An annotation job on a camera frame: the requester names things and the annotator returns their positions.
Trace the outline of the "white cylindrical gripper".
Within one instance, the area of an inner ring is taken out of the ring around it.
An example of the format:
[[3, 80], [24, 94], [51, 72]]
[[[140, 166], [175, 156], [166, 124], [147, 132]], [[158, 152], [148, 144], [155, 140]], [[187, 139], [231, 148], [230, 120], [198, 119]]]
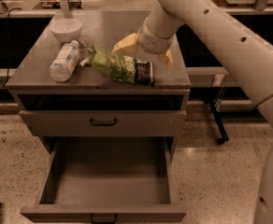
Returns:
[[114, 54], [135, 53], [139, 44], [144, 51], [157, 54], [158, 60], [166, 66], [168, 72], [171, 72], [173, 57], [170, 46], [176, 31], [177, 24], [172, 18], [153, 21], [146, 18], [137, 33], [132, 33], [120, 40], [112, 52]]

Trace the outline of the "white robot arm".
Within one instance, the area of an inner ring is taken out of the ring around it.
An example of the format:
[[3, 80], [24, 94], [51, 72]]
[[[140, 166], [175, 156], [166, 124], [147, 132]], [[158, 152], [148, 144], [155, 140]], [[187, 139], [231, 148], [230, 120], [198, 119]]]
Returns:
[[[273, 46], [211, 0], [155, 0], [138, 31], [119, 41], [113, 51], [126, 54], [142, 48], [171, 66], [169, 47], [182, 24], [194, 31], [273, 128]], [[273, 224], [273, 146], [265, 162], [253, 223]]]

